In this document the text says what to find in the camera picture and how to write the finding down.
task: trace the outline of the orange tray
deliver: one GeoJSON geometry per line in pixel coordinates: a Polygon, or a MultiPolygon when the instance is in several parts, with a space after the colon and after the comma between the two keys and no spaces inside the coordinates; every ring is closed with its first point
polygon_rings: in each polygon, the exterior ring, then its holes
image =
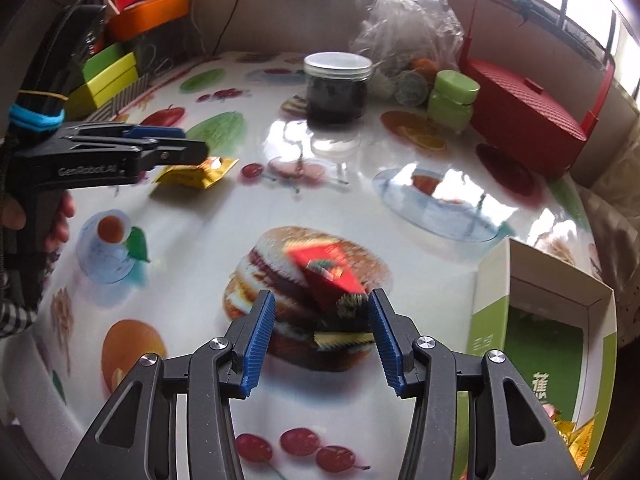
{"type": "Polygon", "coordinates": [[[188,13],[189,0],[147,0],[111,18],[107,34],[114,41],[127,41],[188,13]]]}

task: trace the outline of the sandwich image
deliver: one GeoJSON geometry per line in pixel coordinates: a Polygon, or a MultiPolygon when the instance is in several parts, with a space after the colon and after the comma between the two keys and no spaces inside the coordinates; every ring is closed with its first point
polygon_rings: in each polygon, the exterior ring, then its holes
{"type": "Polygon", "coordinates": [[[327,237],[336,240],[366,293],[374,288],[390,291],[389,268],[366,248],[315,229],[285,226],[265,232],[240,260],[223,306],[231,319],[238,319],[249,312],[261,290],[270,290],[276,298],[276,322],[269,353],[309,370],[344,372],[372,349],[366,312],[342,316],[338,304],[334,312],[321,308],[303,271],[285,252],[291,242],[327,237]]]}

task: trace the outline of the fruit print tablecloth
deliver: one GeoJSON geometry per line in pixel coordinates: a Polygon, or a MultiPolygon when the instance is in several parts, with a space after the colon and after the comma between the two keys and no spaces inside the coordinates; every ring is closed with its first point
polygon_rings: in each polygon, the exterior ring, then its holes
{"type": "MultiPolygon", "coordinates": [[[[260,385],[232,405],[245,477],[396,477],[413,403],[386,386],[369,339],[317,338],[330,321],[282,255],[289,239],[338,237],[367,290],[384,287],[398,312],[456,351],[478,261],[502,237],[598,275],[568,177],[545,182],[473,131],[440,136],[423,110],[391,103],[370,102],[349,127],[309,126],[302,59],[192,62],[121,111],[117,120],[178,126],[239,162],[208,190],[153,184],[156,169],[135,186],[73,193],[72,239],[5,374],[11,407],[56,476],[139,355],[193,352],[270,288],[277,319],[260,385]]],[[[184,473],[184,442],[178,464],[184,473]]]]}

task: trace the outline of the hand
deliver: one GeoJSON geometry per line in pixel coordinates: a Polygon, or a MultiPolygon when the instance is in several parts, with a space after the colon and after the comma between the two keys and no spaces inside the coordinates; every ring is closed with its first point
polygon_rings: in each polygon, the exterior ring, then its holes
{"type": "MultiPolygon", "coordinates": [[[[71,195],[65,191],[56,217],[51,225],[51,231],[44,241],[44,251],[46,253],[52,253],[60,245],[65,244],[69,240],[69,224],[66,219],[71,218],[76,214],[76,206],[71,195]]],[[[4,204],[2,209],[2,225],[8,229],[15,231],[20,230],[26,223],[26,217],[20,204],[11,196],[4,196],[4,204]]]]}

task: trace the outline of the light green jar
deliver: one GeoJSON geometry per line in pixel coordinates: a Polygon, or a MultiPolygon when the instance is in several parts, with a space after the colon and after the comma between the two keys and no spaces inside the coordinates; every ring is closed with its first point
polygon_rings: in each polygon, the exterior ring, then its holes
{"type": "Polygon", "coordinates": [[[427,105],[427,117],[445,130],[461,133],[474,114],[480,85],[455,70],[438,72],[427,105]]]}

